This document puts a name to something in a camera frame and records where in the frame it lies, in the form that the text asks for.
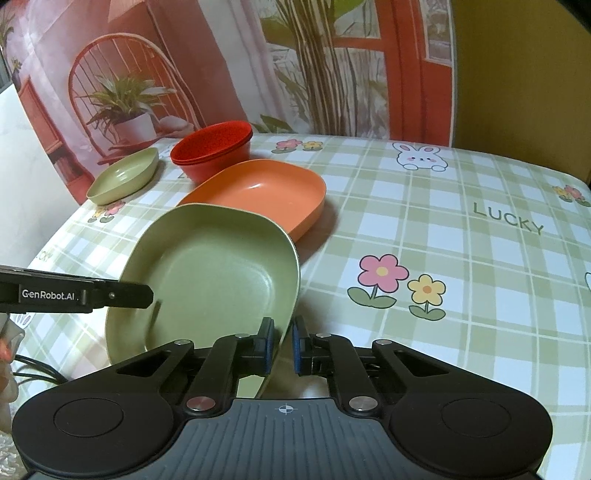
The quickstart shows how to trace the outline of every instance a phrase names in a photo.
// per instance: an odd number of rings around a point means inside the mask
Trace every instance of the red bowl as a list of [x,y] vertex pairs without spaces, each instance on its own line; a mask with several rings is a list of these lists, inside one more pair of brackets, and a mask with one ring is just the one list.
[[252,127],[248,122],[222,122],[197,130],[183,138],[173,148],[170,158],[178,166],[201,163],[237,150],[251,138]]
[[216,173],[220,173],[225,168],[231,167],[237,163],[249,160],[249,153],[251,149],[250,141],[242,144],[234,150],[218,155],[204,161],[198,161],[193,164],[178,164],[183,172],[187,174],[195,183],[203,183],[207,179],[213,177]]

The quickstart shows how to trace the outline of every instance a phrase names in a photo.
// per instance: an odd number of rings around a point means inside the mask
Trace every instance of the potted plant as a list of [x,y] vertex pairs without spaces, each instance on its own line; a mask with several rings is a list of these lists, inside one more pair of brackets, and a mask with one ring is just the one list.
[[18,73],[21,71],[22,63],[18,59],[12,59],[12,83],[17,92],[21,89],[21,78]]
[[97,77],[103,89],[81,98],[89,98],[98,112],[86,125],[96,124],[103,135],[113,126],[121,141],[139,144],[154,140],[152,108],[162,105],[160,97],[176,90],[154,86],[153,80],[140,80],[131,75],[116,79]]
[[6,8],[2,9],[2,18],[0,18],[0,57],[9,70],[8,58],[6,56],[6,46],[8,43],[8,36],[14,32],[14,27],[10,25],[14,19],[14,14],[8,15]]

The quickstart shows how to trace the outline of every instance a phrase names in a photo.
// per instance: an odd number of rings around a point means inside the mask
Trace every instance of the green oval dish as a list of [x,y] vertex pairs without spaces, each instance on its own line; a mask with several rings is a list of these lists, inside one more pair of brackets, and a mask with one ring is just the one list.
[[96,205],[108,205],[144,187],[156,172],[158,149],[146,148],[103,170],[86,192]]
[[[282,341],[300,289],[300,263],[290,237],[266,217],[190,203],[148,227],[121,280],[148,284],[154,303],[146,310],[108,309],[113,364],[178,339],[204,348],[222,336],[253,335],[263,317],[274,319]],[[238,396],[257,396],[262,382],[242,379]]]

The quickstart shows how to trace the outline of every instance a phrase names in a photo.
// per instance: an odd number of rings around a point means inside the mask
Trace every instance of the printed backdrop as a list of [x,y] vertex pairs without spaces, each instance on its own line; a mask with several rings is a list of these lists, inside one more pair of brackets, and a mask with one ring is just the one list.
[[452,137],[448,0],[11,0],[0,49],[79,203],[123,156],[231,119],[259,133]]

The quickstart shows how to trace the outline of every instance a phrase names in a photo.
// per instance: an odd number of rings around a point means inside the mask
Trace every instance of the metal pin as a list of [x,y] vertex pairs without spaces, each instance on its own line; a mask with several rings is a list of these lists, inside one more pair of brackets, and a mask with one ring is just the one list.
[[378,406],[378,401],[373,397],[353,397],[349,400],[349,407],[355,411],[370,411]]
[[193,397],[187,400],[187,408],[194,411],[208,411],[216,406],[216,401],[209,397]]

